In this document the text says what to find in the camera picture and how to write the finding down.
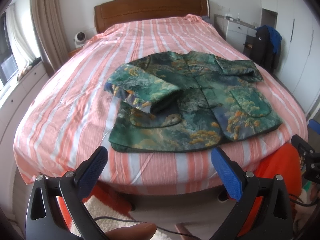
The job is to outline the orange fuzzy sleeve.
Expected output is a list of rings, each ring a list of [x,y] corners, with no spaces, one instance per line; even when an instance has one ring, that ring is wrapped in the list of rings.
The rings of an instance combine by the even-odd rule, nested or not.
[[[300,158],[298,151],[290,144],[285,143],[276,152],[264,158],[258,168],[254,171],[257,177],[274,178],[279,174],[283,177],[287,191],[297,200],[302,191],[302,179],[300,170]],[[242,236],[249,232],[261,206],[262,197],[256,198],[250,214],[239,232]]]

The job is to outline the white wardrobe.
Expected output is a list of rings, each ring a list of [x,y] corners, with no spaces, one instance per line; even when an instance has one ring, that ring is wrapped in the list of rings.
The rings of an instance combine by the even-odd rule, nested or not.
[[[303,0],[261,0],[282,36],[276,76],[309,115],[319,97],[319,24]]]

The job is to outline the brown wooden headboard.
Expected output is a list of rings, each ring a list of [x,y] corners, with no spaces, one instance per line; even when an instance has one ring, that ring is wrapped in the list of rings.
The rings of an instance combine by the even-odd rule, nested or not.
[[[97,33],[103,33],[118,23],[188,14],[209,17],[209,0],[114,0],[94,7],[94,23]]]

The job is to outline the white dresser with drawers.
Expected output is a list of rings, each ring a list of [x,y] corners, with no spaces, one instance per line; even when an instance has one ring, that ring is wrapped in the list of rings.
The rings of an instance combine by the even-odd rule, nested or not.
[[[245,22],[231,21],[222,15],[214,15],[214,28],[237,51],[248,56],[256,35],[255,28]]]

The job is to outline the dark jacket on chair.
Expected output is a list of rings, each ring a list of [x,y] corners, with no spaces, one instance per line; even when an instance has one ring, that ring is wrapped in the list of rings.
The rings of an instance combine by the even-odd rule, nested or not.
[[[277,69],[281,54],[280,51],[273,53],[273,46],[270,42],[270,35],[267,29],[256,31],[249,58],[269,73]]]

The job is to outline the beige curtain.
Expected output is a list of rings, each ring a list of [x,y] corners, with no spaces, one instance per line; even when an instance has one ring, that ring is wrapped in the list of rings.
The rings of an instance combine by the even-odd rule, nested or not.
[[[69,45],[62,22],[59,0],[30,0],[31,18],[41,58],[53,75],[69,59]]]

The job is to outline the green patterned silk jacket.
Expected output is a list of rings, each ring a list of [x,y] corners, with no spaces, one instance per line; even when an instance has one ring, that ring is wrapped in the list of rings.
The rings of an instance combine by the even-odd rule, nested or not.
[[[118,152],[192,152],[277,129],[282,120],[256,89],[250,60],[191,51],[122,64],[104,90],[120,100],[109,136]]]

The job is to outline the pink striped bed cover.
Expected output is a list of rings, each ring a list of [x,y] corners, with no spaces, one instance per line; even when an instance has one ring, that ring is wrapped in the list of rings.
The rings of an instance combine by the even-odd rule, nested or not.
[[[121,23],[95,35],[43,86],[17,128],[13,151],[23,181],[61,176],[103,145],[109,159],[100,179],[119,191],[174,195],[219,185],[208,150],[120,153],[109,143],[120,101],[104,91],[108,77],[123,63],[167,50],[245,58],[195,15]]]

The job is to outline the white window cabinet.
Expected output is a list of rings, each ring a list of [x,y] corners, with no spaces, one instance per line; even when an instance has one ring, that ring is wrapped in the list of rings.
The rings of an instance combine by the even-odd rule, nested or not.
[[[39,62],[20,80],[16,76],[8,83],[8,89],[1,97],[1,139],[20,105],[35,99],[49,80],[43,62]]]

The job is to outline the blue garment on chair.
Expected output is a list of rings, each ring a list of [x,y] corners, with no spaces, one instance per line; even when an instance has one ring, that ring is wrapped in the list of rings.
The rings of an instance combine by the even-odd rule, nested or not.
[[[270,35],[270,42],[272,43],[272,46],[273,46],[273,53],[277,54],[280,51],[280,46],[283,39],[282,36],[276,29],[274,29],[274,27],[269,25],[262,25],[260,27],[257,27],[256,31],[260,31],[263,29],[267,29]]]

